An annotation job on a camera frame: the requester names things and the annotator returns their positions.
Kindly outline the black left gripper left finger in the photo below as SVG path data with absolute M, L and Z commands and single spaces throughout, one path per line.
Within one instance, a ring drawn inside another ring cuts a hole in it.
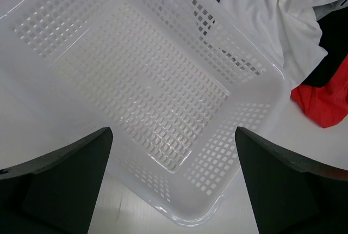
M 112 141 L 104 127 L 1 169 L 1 233 L 87 233 Z

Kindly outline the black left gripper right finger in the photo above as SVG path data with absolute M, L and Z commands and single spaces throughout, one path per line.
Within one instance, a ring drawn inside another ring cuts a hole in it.
M 259 233 L 347 233 L 347 171 L 238 127 L 235 142 Z

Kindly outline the white tank top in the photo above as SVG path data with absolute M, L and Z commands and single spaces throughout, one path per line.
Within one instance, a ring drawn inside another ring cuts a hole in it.
M 220 0 L 285 70 L 293 88 L 327 55 L 314 7 L 339 0 Z

